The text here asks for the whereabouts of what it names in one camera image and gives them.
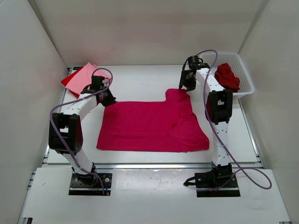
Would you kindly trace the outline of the red t shirt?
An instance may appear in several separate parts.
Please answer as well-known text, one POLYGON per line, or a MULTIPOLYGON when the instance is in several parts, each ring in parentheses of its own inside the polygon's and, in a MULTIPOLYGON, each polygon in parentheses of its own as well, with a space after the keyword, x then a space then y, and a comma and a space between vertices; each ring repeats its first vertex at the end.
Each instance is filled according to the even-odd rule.
MULTIPOLYGON (((83 68, 83 66, 80 66, 80 67, 76 67, 77 69, 71 73, 68 77, 64 78, 62 81, 61 81, 61 84, 64 85, 64 87, 67 86, 67 84, 72 80, 72 78, 83 68)), ((73 91, 70 90, 70 93, 75 96, 76 98, 79 98, 79 95, 73 91)))

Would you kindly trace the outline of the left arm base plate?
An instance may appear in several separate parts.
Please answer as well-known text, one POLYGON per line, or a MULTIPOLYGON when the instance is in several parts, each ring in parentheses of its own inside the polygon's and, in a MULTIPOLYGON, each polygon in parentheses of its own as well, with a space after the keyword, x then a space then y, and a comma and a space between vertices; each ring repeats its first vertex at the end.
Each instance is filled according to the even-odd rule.
POLYGON ((93 175, 72 173, 69 185, 71 196, 110 196, 112 186, 112 173, 97 173, 100 180, 93 175))

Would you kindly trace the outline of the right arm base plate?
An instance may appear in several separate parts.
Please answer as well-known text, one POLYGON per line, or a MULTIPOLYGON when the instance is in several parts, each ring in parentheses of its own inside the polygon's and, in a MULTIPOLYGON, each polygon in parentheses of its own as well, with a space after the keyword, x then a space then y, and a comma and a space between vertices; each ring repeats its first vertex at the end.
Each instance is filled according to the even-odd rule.
POLYGON ((217 177, 212 172, 195 173, 197 198, 240 197, 236 177, 217 177))

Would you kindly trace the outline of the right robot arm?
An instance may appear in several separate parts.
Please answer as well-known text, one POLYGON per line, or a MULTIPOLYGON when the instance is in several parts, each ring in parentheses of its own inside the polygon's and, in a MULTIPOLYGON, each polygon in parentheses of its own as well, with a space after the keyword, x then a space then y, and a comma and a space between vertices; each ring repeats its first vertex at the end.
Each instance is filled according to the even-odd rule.
POLYGON ((183 64, 179 88, 192 91, 199 81, 203 85, 205 116, 213 132, 212 169, 196 173, 183 185, 197 188, 216 188, 232 176, 232 165, 226 151, 228 145, 228 123, 232 116, 233 93, 225 89, 210 72, 211 66, 198 56, 190 56, 183 64))

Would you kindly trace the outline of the magenta t shirt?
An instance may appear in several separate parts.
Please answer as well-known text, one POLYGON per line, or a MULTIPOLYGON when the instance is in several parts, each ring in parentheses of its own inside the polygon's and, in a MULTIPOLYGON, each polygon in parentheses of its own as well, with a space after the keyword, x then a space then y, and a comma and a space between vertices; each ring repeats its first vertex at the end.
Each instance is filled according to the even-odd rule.
POLYGON ((185 90, 168 89, 165 101, 117 102, 105 108, 96 147, 106 151, 186 153, 208 150, 185 90))

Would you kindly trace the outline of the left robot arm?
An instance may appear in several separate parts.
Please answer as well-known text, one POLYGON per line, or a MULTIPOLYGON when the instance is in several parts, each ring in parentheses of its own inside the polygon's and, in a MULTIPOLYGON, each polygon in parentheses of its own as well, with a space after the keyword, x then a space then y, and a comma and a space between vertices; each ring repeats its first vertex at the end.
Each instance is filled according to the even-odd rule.
POLYGON ((61 113, 50 115, 49 147, 61 154, 71 164, 75 178, 91 188, 100 182, 97 169, 83 150, 81 121, 99 104, 104 107, 116 103, 110 89, 110 79, 92 76, 92 81, 83 88, 79 99, 61 113))

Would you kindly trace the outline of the dark red clothes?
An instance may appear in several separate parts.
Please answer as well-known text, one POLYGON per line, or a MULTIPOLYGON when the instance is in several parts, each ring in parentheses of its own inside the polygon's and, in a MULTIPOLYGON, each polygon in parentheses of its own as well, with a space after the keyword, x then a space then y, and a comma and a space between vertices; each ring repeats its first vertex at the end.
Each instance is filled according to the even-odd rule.
POLYGON ((234 75, 228 63, 219 65, 214 77, 225 89, 229 89, 232 92, 239 91, 240 79, 234 75))

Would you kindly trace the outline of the pink t shirt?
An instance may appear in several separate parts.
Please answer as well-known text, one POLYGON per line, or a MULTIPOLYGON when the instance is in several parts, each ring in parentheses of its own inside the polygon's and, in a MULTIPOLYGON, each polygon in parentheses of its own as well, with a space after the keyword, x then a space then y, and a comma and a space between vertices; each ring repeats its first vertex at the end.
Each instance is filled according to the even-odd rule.
POLYGON ((67 84, 66 89, 79 95, 87 85, 91 84, 92 74, 97 68, 97 65, 87 63, 67 84))

